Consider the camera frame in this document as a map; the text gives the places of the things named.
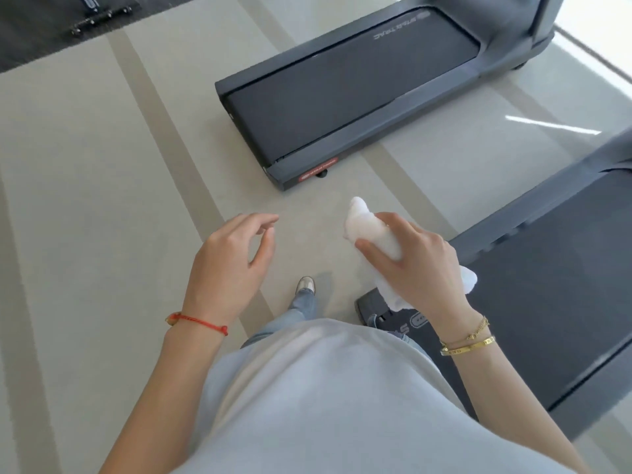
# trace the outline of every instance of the gold bangle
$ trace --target gold bangle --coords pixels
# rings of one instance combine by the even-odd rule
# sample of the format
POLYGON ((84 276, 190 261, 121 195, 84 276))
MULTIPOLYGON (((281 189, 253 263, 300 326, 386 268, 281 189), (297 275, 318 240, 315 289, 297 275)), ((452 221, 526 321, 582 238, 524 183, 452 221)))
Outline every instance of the gold bangle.
MULTIPOLYGON (((472 334, 469 334, 465 339, 461 340, 461 341, 455 341, 455 342, 451 342, 450 344, 458 344, 460 342, 465 342, 465 341, 472 341, 474 339, 476 339, 478 337, 478 335, 487 327, 489 326, 489 319, 487 319, 485 316, 483 316, 483 320, 480 322, 480 324, 478 325, 478 327, 476 328, 476 331, 474 331, 472 334)), ((441 350, 447 350, 447 344, 441 340, 439 340, 441 342, 441 350)))
POLYGON ((478 348, 484 348, 485 346, 489 346, 496 341, 496 336, 490 336, 487 339, 484 339, 481 342, 475 342, 470 346, 463 346, 462 348, 456 348, 455 350, 449 350, 447 347, 441 348, 442 356, 456 356, 463 353, 469 353, 472 350, 477 350, 478 348))

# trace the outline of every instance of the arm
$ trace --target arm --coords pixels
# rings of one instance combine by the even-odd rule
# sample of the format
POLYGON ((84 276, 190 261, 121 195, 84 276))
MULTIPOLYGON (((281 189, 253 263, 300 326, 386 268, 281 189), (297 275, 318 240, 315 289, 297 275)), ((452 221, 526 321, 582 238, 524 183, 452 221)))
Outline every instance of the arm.
MULTIPOLYGON (((408 223, 394 213, 376 216, 397 237, 403 257, 393 262, 377 247, 359 239, 356 247, 393 289, 423 312, 450 349, 482 320, 463 292, 456 252, 438 234, 408 223)), ((486 329, 478 341, 489 337, 486 329)), ((453 357, 480 423, 497 435, 529 447, 581 474, 590 470, 573 444, 527 387, 497 344, 453 357)))
MULTIPOLYGON (((234 217, 195 256, 184 315, 229 326, 261 286, 274 254, 277 215, 234 217), (262 234, 249 262, 250 239, 262 234)), ((180 320, 164 337, 158 362, 100 474, 162 474, 186 460, 201 390, 224 335, 180 320)))

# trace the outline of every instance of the jeans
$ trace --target jeans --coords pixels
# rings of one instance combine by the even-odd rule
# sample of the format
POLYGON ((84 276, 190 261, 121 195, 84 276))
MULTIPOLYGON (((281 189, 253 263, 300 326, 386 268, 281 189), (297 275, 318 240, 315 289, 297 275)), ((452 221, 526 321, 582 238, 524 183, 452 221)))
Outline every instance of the jeans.
MULTIPOLYGON (((250 344, 255 344, 257 341, 261 341, 262 339, 268 337, 271 334, 274 334, 281 329, 285 329, 286 327, 290 327, 296 323, 303 321, 311 321, 319 318, 316 312, 316 297, 314 293, 309 289, 301 289, 296 293, 296 296, 292 300, 289 305, 287 311, 285 311, 278 318, 274 318, 268 324, 263 326, 259 331, 253 334, 248 341, 243 343, 242 348, 249 346, 250 344)), ((402 341, 406 342, 410 346, 413 346, 417 351, 422 353, 428 359, 431 357, 423 350, 423 348, 417 344, 415 341, 410 339, 406 334, 401 334, 400 332, 392 332, 388 331, 392 335, 399 337, 402 341)))

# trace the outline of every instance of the gym equipment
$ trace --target gym equipment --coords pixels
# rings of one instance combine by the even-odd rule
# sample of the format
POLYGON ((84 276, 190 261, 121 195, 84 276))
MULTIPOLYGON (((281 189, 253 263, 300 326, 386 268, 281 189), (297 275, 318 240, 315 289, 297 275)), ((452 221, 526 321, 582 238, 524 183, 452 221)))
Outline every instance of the gym equipment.
POLYGON ((117 8, 102 7, 97 0, 81 0, 86 9, 86 18, 75 23, 70 28, 70 33, 75 37, 81 37, 85 31, 95 28, 120 15, 130 16, 140 8, 136 1, 117 8))
POLYGON ((285 190, 480 78, 521 67, 553 39, 562 1, 401 0, 217 81, 217 94, 285 190))
MULTIPOLYGON (((471 305, 571 439, 632 390, 631 239, 632 129, 450 241, 478 275, 471 305)), ((422 313, 376 289, 356 309, 419 343, 474 416, 422 313)))

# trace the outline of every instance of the person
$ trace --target person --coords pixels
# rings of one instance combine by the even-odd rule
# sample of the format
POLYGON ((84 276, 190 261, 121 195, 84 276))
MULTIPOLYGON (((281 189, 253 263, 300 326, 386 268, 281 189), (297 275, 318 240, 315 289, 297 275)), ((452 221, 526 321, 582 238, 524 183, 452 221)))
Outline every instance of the person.
POLYGON ((403 259, 391 261, 366 240, 356 247, 428 318, 478 422, 413 342, 315 319, 309 277, 288 313, 213 365, 220 327, 246 308, 274 254, 279 217, 238 215, 195 256, 181 312, 194 321, 180 318, 165 334, 101 474, 588 473, 470 307, 454 249, 397 214, 376 216, 403 259), (249 261, 256 234, 263 236, 249 261))

